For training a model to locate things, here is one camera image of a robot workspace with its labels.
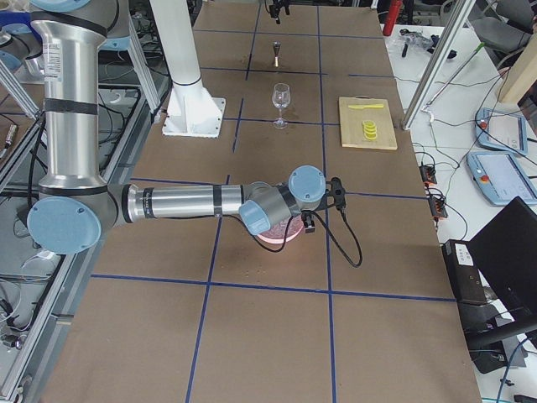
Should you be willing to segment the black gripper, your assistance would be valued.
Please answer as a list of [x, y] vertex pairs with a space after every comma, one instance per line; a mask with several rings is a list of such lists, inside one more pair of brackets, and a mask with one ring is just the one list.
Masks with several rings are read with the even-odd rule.
[[302, 213], [302, 222], [306, 233], [313, 233], [315, 231], [315, 219], [310, 212]]

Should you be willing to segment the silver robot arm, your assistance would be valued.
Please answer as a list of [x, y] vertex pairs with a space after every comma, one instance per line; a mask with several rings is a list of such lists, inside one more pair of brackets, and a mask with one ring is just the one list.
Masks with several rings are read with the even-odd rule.
[[238, 215], [252, 235], [316, 210], [326, 178], [311, 165], [271, 186], [112, 188], [99, 170], [98, 52], [110, 39], [127, 42], [125, 1], [32, 1], [31, 26], [43, 43], [47, 173], [29, 208], [32, 239], [56, 254], [92, 247], [109, 229], [140, 219]]

